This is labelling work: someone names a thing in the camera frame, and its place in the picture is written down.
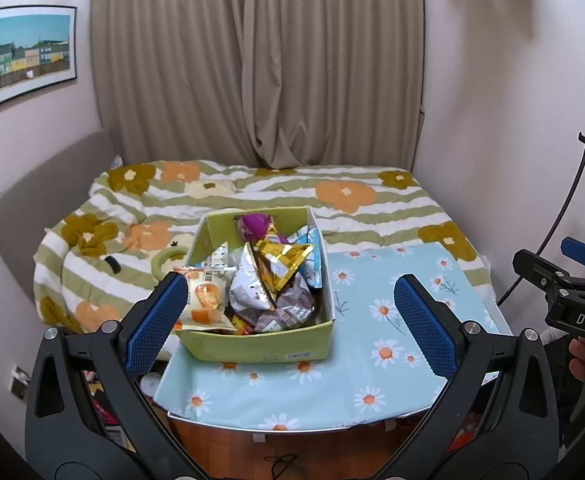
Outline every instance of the blue gripper pad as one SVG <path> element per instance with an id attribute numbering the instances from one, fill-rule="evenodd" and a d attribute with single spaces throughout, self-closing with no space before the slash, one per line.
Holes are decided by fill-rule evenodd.
<path id="1" fill-rule="evenodd" d="M 585 266 L 585 244 L 568 236 L 561 242 L 561 253 Z"/>
<path id="2" fill-rule="evenodd" d="M 154 304 L 146 305 L 148 313 L 127 341 L 125 367 L 130 377 L 144 375 L 150 371 L 186 306 L 188 281 L 181 274 L 177 274 L 158 298 L 153 296 L 154 293 L 145 300 L 154 301 Z"/>
<path id="3" fill-rule="evenodd" d="M 451 380 L 463 355 L 461 321 L 434 301 L 413 274 L 395 284 L 395 306 L 435 375 Z"/>

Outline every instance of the cardboard box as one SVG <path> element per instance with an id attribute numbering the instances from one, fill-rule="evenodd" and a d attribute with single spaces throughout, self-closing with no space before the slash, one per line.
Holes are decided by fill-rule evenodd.
<path id="1" fill-rule="evenodd" d="M 207 214 L 199 224 L 187 264 L 205 259 L 224 242 L 229 251 L 243 246 L 237 231 L 237 214 L 264 212 L 274 218 L 277 229 L 289 236 L 304 225 L 317 227 L 317 219 L 308 207 L 276 207 L 245 211 Z M 208 332 L 179 330 L 181 343 L 201 361 L 262 363 L 293 362 L 325 359 L 330 348 L 330 338 L 335 323 L 333 291 L 330 283 L 325 243 L 320 237 L 322 260 L 322 284 L 320 294 L 315 295 L 316 324 L 295 330 L 255 335 L 221 335 Z"/>

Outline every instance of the bed frame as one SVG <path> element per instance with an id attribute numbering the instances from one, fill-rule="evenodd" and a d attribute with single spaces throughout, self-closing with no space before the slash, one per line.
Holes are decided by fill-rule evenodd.
<path id="1" fill-rule="evenodd" d="M 44 238 L 44 229 L 87 200 L 93 180 L 110 169 L 114 157 L 111 137 L 102 130 L 52 156 L 1 192 L 0 254 L 33 300 L 33 255 Z"/>

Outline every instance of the bed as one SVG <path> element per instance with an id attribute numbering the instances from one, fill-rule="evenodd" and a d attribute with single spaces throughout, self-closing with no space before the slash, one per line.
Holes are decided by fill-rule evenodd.
<path id="1" fill-rule="evenodd" d="M 37 312 L 47 324 L 94 331 L 105 320 L 121 319 L 163 273 L 183 262 L 202 215 L 296 205 L 313 208 L 329 252 L 401 252 L 439 241 L 488 312 L 501 318 L 479 253 L 411 173 L 353 166 L 276 171 L 209 160 L 158 161 L 99 175 L 88 200 L 52 226 L 39 245 Z M 163 358 L 175 340 L 169 338 Z"/>

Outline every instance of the human hand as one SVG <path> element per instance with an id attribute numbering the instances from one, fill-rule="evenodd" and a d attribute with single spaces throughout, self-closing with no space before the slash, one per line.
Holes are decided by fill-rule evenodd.
<path id="1" fill-rule="evenodd" d="M 570 354 L 572 354 L 575 359 L 570 361 L 568 368 L 570 368 L 570 372 L 572 373 L 575 378 L 581 382 L 585 381 L 585 338 L 580 337 L 579 339 L 573 339 L 570 341 L 570 346 L 568 347 Z"/>

